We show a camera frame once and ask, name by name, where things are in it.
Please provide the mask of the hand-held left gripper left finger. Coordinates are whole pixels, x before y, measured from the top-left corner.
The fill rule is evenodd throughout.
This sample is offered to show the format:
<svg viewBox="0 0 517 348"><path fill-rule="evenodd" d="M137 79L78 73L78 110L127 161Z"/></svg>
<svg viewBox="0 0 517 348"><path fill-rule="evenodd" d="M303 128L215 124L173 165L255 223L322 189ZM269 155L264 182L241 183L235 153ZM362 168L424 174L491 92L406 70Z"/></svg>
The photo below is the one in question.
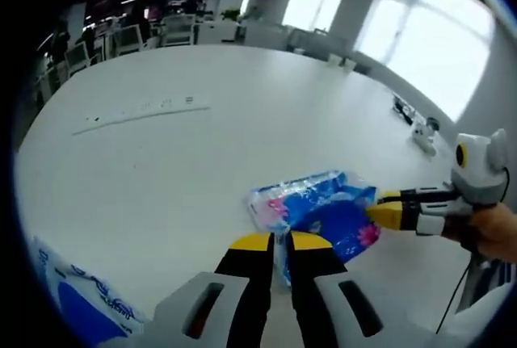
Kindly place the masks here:
<svg viewBox="0 0 517 348"><path fill-rule="evenodd" d="M213 272L201 272L155 308L127 347L258 347L271 306L274 235L237 239Z"/></svg>

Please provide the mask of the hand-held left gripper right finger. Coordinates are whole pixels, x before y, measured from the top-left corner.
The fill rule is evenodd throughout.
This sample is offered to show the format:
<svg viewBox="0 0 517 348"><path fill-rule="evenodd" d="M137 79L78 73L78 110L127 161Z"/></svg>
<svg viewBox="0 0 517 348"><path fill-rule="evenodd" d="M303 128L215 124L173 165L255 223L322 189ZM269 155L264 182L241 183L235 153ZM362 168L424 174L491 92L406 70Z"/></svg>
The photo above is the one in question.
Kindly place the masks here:
<svg viewBox="0 0 517 348"><path fill-rule="evenodd" d="M348 271L313 233L286 236L292 305L306 347L430 347L433 333L412 322L388 289Z"/></svg>

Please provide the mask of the person's right hand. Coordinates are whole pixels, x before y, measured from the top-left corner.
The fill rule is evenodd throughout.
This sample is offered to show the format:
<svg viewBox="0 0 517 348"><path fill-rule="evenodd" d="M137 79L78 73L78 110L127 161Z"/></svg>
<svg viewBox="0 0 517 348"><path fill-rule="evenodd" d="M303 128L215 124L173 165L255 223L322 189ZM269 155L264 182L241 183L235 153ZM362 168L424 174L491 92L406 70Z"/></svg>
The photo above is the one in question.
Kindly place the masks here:
<svg viewBox="0 0 517 348"><path fill-rule="evenodd" d="M516 214L504 203L478 208L467 216L447 216L441 234L464 249L516 264Z"/></svg>

